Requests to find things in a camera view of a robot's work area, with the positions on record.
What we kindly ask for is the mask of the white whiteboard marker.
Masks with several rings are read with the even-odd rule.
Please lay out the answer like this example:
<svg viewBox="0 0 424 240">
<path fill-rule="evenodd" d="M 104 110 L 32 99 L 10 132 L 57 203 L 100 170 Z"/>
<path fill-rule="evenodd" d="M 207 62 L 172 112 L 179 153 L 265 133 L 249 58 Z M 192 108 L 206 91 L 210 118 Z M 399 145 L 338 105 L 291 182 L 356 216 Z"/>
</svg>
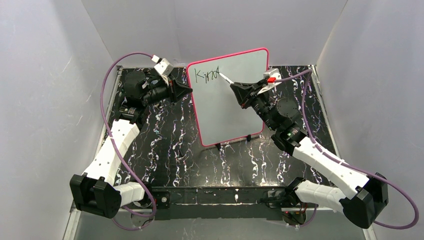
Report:
<svg viewBox="0 0 424 240">
<path fill-rule="evenodd" d="M 232 80 L 230 80 L 226 75 L 224 75 L 223 73 L 219 73 L 219 75 L 226 81 L 228 82 L 230 85 L 233 84 L 234 82 Z"/>
</svg>

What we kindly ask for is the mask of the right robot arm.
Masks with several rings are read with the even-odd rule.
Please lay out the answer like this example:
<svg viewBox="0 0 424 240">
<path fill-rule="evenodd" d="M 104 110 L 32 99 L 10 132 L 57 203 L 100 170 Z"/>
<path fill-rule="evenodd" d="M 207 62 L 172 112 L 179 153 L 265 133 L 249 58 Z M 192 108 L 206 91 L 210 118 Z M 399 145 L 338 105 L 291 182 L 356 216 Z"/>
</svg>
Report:
<svg viewBox="0 0 424 240">
<path fill-rule="evenodd" d="M 271 139 L 278 149 L 311 166 L 335 185 L 320 185 L 298 177 L 281 194 L 284 201 L 330 208 L 343 213 L 362 229 L 372 225 L 388 205 L 388 184 L 383 175 L 354 170 L 353 166 L 313 142 L 296 122 L 301 117 L 297 102 L 282 97 L 271 103 L 269 90 L 272 86 L 266 79 L 257 83 L 235 82 L 230 88 L 242 109 L 252 108 L 275 132 Z"/>
</svg>

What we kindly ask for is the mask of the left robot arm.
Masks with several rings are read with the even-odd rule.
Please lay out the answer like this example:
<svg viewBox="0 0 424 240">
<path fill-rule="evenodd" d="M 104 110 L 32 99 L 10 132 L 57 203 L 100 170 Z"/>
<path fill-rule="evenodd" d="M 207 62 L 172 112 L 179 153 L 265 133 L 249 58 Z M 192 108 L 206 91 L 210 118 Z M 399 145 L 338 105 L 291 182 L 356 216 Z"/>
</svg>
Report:
<svg viewBox="0 0 424 240">
<path fill-rule="evenodd" d="M 148 107 L 163 100 L 175 104 L 192 91 L 182 80 L 160 75 L 154 69 L 125 75 L 120 91 L 122 102 L 107 138 L 91 164 L 69 182 L 78 210 L 112 219 L 121 207 L 145 198 L 146 189 L 137 180 L 115 185 L 118 168 L 147 121 Z"/>
</svg>

